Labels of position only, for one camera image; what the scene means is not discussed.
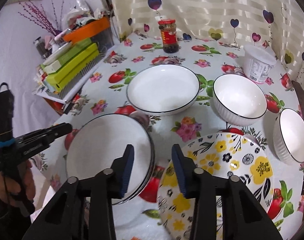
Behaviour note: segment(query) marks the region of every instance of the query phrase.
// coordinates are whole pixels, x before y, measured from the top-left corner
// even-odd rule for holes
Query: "white wall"
[[[57,16],[60,17],[62,0],[54,0]],[[66,13],[75,0],[65,0],[63,11]],[[86,0],[90,7],[102,9],[101,0]],[[53,15],[51,0],[42,3],[48,15]],[[47,34],[47,31],[18,14],[23,12],[19,4],[11,4],[0,12],[0,84],[7,82],[15,96],[13,134],[15,137],[46,128],[53,124],[59,115],[46,101],[31,92],[36,83],[33,77],[36,67],[42,63],[33,41]]]

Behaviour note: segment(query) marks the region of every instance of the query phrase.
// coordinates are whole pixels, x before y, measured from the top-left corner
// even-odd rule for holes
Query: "plastic bag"
[[[78,18],[91,16],[91,11],[85,0],[76,0],[76,5],[62,19],[63,30],[73,27]]]

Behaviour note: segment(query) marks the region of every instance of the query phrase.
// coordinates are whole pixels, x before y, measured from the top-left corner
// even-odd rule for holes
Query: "red jar lid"
[[[175,20],[174,19],[166,19],[166,20],[160,20],[157,23],[159,25],[161,25],[161,24],[172,24],[172,23],[175,23]]]

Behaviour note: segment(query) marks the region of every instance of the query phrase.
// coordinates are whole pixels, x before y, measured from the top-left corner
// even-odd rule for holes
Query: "jar label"
[[[264,83],[271,70],[271,66],[260,61],[251,59],[250,79],[257,83]]]
[[[163,44],[173,44],[177,43],[176,32],[164,32],[161,31],[161,37],[163,40]]]

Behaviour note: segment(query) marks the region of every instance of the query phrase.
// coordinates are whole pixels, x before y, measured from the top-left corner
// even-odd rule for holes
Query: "glass jar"
[[[174,19],[158,21],[161,37],[163,41],[163,50],[165,53],[175,53],[179,50],[176,38],[176,24]]]

